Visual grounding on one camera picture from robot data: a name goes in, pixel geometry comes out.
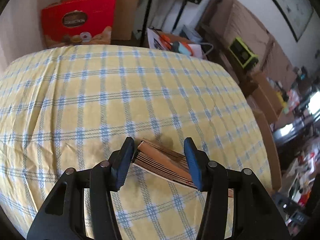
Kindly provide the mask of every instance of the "yellow tablecloth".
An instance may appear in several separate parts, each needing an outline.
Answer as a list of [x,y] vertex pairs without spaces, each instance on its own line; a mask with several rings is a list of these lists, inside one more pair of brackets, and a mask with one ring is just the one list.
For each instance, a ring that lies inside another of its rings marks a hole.
[[[127,136],[156,139],[179,153],[192,137],[210,159],[249,167],[271,189],[253,114],[217,64],[143,48],[56,48],[12,62],[0,98],[0,204],[23,236],[66,168],[92,168]],[[122,237],[130,240],[195,239],[205,202],[198,191],[133,165],[112,198]],[[92,237],[87,191],[84,209]]]

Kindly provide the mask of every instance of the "lime green device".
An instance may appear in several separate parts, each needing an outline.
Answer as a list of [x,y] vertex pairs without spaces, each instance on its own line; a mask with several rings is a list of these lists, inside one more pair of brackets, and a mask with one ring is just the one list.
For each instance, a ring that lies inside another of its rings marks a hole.
[[229,50],[233,56],[235,56],[245,72],[250,71],[259,62],[258,55],[252,52],[241,37],[235,38],[233,43],[230,45]]

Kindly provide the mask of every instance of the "oval logo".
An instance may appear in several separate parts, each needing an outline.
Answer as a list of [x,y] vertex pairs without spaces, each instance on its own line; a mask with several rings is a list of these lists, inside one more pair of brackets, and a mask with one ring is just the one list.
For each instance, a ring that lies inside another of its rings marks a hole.
[[74,28],[83,25],[87,21],[87,14],[80,11],[73,11],[65,14],[62,18],[62,24],[68,28]]

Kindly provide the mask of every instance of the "brown folding fan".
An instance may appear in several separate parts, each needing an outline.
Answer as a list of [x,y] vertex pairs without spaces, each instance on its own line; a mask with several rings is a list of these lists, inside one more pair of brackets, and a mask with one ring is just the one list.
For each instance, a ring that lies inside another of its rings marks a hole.
[[[145,138],[140,142],[132,163],[170,182],[196,188],[192,182],[184,155],[166,149]],[[233,190],[229,189],[228,196],[233,197]]]

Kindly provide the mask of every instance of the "plaid tablecloth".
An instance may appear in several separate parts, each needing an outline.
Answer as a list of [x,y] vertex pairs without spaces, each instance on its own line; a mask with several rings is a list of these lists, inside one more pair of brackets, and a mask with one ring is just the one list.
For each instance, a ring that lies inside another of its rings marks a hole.
[[[210,159],[249,167],[271,189],[259,128],[221,66],[143,48],[56,48],[17,59],[0,81],[0,204],[14,226],[26,236],[66,168],[92,168],[127,136],[179,153],[192,137]],[[112,199],[123,239],[180,240],[195,239],[205,194],[131,165]],[[92,237],[89,206],[86,191]],[[229,211],[227,236],[231,205]]]

